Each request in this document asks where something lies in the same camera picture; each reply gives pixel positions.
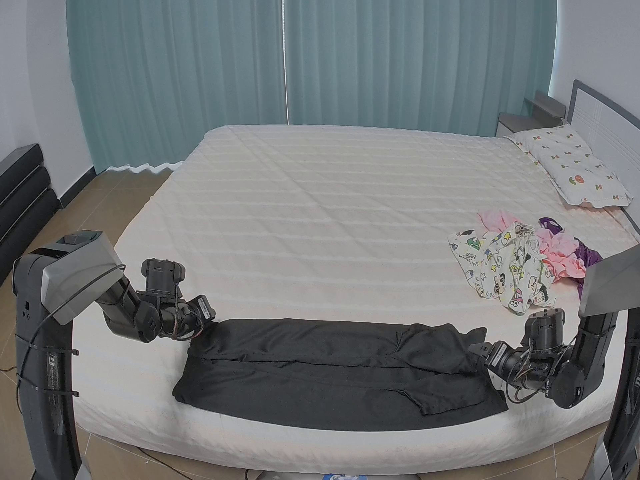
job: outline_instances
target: headboard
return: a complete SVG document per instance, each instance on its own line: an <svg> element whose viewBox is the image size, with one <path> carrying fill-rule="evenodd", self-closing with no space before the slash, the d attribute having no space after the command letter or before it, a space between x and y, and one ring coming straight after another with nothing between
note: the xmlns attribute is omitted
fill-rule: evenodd
<svg viewBox="0 0 640 480"><path fill-rule="evenodd" d="M580 80L573 81L567 121L634 197L623 208L640 225L640 119Z"/></svg>

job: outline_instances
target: white bed sheet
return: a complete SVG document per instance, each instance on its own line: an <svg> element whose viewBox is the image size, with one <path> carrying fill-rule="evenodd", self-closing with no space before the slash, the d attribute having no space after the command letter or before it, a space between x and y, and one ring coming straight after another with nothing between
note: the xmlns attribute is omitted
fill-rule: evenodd
<svg viewBox="0 0 640 480"><path fill-rule="evenodd" d="M530 223L553 217L605 257L637 243L618 222L619 210L565 206L507 139L243 126L208 132L116 250L139 289L142 260L180 261L182 292L206 294L220 319L451 322L461 332L486 326L487 340L516 345L525 317L478 297L447 244L449 233L478 227L476 212L491 207ZM555 286L568 341L577 328L577 291L569 281ZM232 467L354 474L469 467L522 456L606 420L625 322L621 314L602 385L571 410L537 396L455 427L359 433L179 404L171 391L188 344L117 337L93 305L74 324L76 418L99 435Z"/></svg>

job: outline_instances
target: pink clothing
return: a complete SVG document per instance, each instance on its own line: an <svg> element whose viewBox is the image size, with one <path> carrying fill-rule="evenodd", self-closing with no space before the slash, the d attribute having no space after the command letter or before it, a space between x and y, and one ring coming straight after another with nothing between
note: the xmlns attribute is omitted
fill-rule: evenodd
<svg viewBox="0 0 640 480"><path fill-rule="evenodd" d="M478 217L487 230L496 233L502 233L514 222L522 222L505 210L485 210L478 212ZM538 229L536 236L540 240L540 252L547 256L542 261L551 267L555 281L560 277L581 279L586 275L584 261L575 255L578 240L564 231L554 235L546 228Z"/></svg>
<svg viewBox="0 0 640 480"><path fill-rule="evenodd" d="M522 222L505 210L485 210L478 212L478 217L480 217L487 230L495 231L496 233L502 233L514 222Z"/></svg>
<svg viewBox="0 0 640 480"><path fill-rule="evenodd" d="M584 261L575 255L578 240L564 231L554 235L546 228L537 229L536 236L540 240L540 252L547 257L542 261L551 267L556 279L560 277L581 279L587 274Z"/></svg>

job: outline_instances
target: white wall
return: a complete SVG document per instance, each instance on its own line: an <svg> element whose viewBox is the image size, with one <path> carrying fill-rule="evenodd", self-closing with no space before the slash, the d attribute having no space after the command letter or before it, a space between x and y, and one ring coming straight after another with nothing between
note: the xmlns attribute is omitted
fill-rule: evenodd
<svg viewBox="0 0 640 480"><path fill-rule="evenodd" d="M558 0L550 95L578 79L640 117L640 0Z"/></svg>
<svg viewBox="0 0 640 480"><path fill-rule="evenodd" d="M0 0L0 106L3 98L0 138L39 142L62 196L93 165L71 83L67 0Z"/></svg>

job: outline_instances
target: pillow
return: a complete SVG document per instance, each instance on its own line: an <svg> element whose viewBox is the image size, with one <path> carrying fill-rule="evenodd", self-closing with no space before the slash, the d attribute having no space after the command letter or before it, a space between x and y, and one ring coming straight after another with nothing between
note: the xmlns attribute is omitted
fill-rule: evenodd
<svg viewBox="0 0 640 480"><path fill-rule="evenodd" d="M569 124L526 130L508 139L547 172L567 203L594 208L631 203L632 196L616 175Z"/></svg>

